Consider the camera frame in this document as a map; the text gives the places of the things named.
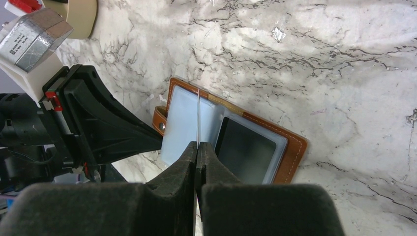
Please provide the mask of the brown leather card holder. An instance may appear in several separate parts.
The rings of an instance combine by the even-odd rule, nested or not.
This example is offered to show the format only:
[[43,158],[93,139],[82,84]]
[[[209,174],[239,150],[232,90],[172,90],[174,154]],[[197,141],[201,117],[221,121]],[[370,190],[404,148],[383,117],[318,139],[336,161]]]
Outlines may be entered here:
[[208,142],[220,162],[249,184],[289,183],[308,148],[306,138],[213,93],[171,78],[168,101],[155,107],[161,159],[178,160],[191,141]]

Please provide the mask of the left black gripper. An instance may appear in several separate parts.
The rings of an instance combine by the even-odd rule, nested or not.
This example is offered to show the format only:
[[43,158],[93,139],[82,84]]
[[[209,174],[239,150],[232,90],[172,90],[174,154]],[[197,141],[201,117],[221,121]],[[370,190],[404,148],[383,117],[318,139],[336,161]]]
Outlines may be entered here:
[[161,149],[162,136],[113,97],[94,66],[65,66],[44,91],[52,109],[26,93],[0,95],[1,189],[52,181],[79,167],[94,181],[92,165]]

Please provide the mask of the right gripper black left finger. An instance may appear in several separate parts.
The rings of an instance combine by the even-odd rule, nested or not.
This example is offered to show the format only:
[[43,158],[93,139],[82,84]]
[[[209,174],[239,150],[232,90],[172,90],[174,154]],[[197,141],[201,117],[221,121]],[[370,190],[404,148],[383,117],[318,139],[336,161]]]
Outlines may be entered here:
[[147,183],[34,184],[0,223],[3,236],[192,236],[197,144]]

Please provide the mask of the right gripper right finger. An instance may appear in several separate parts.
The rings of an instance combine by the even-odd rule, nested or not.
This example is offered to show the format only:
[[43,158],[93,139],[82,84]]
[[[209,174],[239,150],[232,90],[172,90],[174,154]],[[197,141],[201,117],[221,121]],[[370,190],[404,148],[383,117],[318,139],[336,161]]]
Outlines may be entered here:
[[243,184],[206,142],[198,146],[196,176],[206,236],[344,235],[333,200],[318,185]]

